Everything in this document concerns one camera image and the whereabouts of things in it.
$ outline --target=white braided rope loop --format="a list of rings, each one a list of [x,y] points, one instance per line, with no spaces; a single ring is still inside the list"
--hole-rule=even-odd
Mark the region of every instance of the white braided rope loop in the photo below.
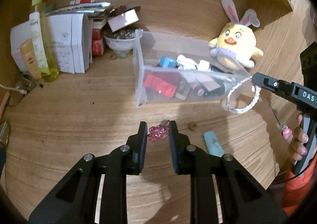
[[[237,83],[237,85],[232,87],[232,89],[229,91],[228,96],[227,96],[226,106],[227,106],[228,111],[231,114],[243,114],[243,113],[249,111],[250,109],[252,109],[255,106],[255,104],[257,103],[257,101],[259,100],[261,87],[258,86],[258,85],[255,85],[255,95],[254,95],[254,98],[253,98],[252,102],[248,106],[246,106],[245,108],[232,108],[230,106],[230,96],[232,95],[232,93],[237,88],[239,88],[243,83],[249,81],[250,79],[252,79],[252,76],[250,76],[248,78],[245,78],[241,82]]]

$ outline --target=black cable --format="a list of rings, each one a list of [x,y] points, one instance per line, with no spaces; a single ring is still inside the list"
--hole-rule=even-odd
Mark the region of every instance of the black cable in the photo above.
[[[274,182],[273,185],[284,184],[284,183],[286,183],[286,182],[288,182],[288,181],[291,181],[291,180],[293,180],[293,179],[299,177],[302,173],[304,173],[304,172],[310,167],[310,165],[312,164],[314,158],[316,157],[316,154],[317,154],[317,151],[315,152],[314,157],[312,157],[312,159],[309,161],[307,167],[306,167],[302,172],[300,172],[299,174],[297,174],[296,176],[294,176],[294,177],[292,177],[292,178],[289,178],[289,179],[286,179],[286,180],[281,180],[281,181],[278,181],[278,182]]]

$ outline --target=yellow duck plush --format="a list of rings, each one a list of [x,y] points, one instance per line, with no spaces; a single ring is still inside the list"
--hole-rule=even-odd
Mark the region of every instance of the yellow duck plush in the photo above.
[[[250,58],[253,55],[263,56],[262,50],[256,47],[253,31],[248,27],[249,25],[260,26],[256,12],[248,9],[239,21],[232,0],[221,0],[221,4],[231,22],[226,24],[218,38],[209,42],[210,54],[217,57],[221,64],[230,69],[240,68],[237,66],[237,62],[243,67],[253,68],[254,62]]]

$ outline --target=white bowl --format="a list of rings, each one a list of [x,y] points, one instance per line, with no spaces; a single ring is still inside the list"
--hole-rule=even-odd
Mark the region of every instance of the white bowl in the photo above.
[[[104,36],[106,43],[120,58],[126,58],[126,54],[133,49],[135,38],[116,39]]]

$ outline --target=bunny ear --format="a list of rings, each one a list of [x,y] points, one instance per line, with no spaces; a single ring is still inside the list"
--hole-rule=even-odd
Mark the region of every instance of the bunny ear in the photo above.
[[[224,8],[224,11],[228,15],[232,23],[238,24],[239,18],[237,15],[235,3],[232,0],[221,0],[221,4]]]
[[[248,9],[242,17],[240,24],[245,26],[253,25],[254,27],[259,27],[260,21],[256,17],[256,11],[253,9]]]

